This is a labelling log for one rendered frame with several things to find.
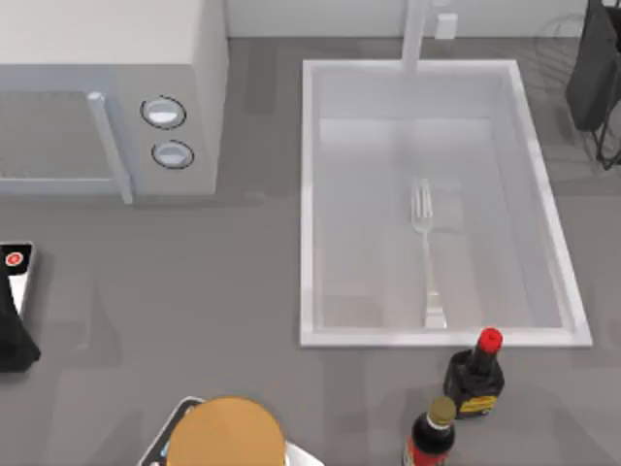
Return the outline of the white sink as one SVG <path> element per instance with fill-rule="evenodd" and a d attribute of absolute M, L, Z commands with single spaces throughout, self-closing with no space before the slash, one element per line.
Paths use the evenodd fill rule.
<path fill-rule="evenodd" d="M 593 339 L 518 64 L 312 59 L 302 68 L 300 342 L 508 347 Z M 411 180 L 431 187 L 447 325 L 424 327 Z"/>

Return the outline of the silver fork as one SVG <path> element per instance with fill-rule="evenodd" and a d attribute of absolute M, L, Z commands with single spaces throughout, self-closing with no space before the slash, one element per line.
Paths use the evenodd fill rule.
<path fill-rule="evenodd" d="M 424 327 L 441 330 L 447 325 L 445 312 L 441 302 L 441 294 L 436 284 L 433 258 L 431 253 L 430 235 L 434 226 L 434 210 L 431 187 L 426 179 L 411 180 L 411 224 L 420 235 L 424 253 L 426 282 L 426 311 Z"/>

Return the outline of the small round microwave knob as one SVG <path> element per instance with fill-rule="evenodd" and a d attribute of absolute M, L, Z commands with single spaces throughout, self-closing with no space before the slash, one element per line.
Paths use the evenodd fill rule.
<path fill-rule="evenodd" d="M 159 166 L 168 170 L 183 170 L 189 167 L 195 159 L 193 149 L 176 140 L 153 145 L 151 157 Z"/>

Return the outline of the large round microwave knob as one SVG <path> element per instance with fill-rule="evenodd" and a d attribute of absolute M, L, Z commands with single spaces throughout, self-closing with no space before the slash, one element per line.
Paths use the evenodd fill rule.
<path fill-rule="evenodd" d="M 142 119 L 152 127 L 161 130 L 173 130 L 182 126 L 187 112 L 181 102 L 173 97 L 160 95 L 141 103 Z"/>

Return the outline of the pale microwave oven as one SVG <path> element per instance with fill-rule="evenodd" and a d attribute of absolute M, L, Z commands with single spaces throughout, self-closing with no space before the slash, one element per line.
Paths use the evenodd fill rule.
<path fill-rule="evenodd" d="M 0 0 L 0 91 L 100 91 L 142 199 L 204 197 L 216 189 L 229 56 L 223 0 Z M 160 95 L 183 104 L 173 130 L 140 107 Z M 168 170 L 151 148 L 190 146 Z"/>

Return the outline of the dark bottle with red cap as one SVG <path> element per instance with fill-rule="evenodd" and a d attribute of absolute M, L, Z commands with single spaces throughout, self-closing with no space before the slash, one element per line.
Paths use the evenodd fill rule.
<path fill-rule="evenodd" d="M 472 349 L 455 352 L 449 359 L 442 384 L 443 394 L 455 404 L 457 419 L 488 415 L 505 387 L 498 361 L 503 334 L 484 328 Z"/>

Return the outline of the round brown bread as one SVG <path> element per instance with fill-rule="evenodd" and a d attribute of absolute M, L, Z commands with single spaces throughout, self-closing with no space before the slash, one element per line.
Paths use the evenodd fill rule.
<path fill-rule="evenodd" d="M 203 402 L 174 428 L 166 466 L 285 466 L 285 439 L 276 417 L 240 396 Z"/>

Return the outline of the tall white tap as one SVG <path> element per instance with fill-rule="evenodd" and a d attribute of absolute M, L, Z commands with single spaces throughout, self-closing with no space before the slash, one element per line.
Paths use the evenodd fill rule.
<path fill-rule="evenodd" d="M 416 70 L 429 6 L 430 0 L 407 0 L 402 43 L 402 65 L 407 73 Z"/>

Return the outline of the dark bottle with gold cap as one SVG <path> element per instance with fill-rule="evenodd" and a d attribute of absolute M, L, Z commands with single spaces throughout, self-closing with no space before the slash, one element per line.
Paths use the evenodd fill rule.
<path fill-rule="evenodd" d="M 413 423 L 402 455 L 402 466 L 445 466 L 456 432 L 456 406 L 447 396 L 436 397 Z"/>

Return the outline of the microwave oven door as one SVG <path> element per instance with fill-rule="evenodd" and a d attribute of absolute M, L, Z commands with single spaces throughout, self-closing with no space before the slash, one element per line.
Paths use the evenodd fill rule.
<path fill-rule="evenodd" d="M 0 91 L 0 196 L 121 199 L 88 106 L 89 92 Z"/>

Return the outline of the pale box with red button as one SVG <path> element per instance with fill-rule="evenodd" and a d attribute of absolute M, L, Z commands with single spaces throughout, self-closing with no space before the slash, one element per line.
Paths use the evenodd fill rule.
<path fill-rule="evenodd" d="M 0 242 L 0 250 L 0 258 L 7 267 L 16 312 L 24 318 L 37 256 L 35 245 L 30 241 Z"/>

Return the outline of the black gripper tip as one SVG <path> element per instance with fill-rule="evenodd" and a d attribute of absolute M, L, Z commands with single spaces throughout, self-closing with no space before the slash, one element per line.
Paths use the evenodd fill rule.
<path fill-rule="evenodd" d="M 16 311 L 9 277 L 0 274 L 0 374 L 25 373 L 41 351 Z"/>

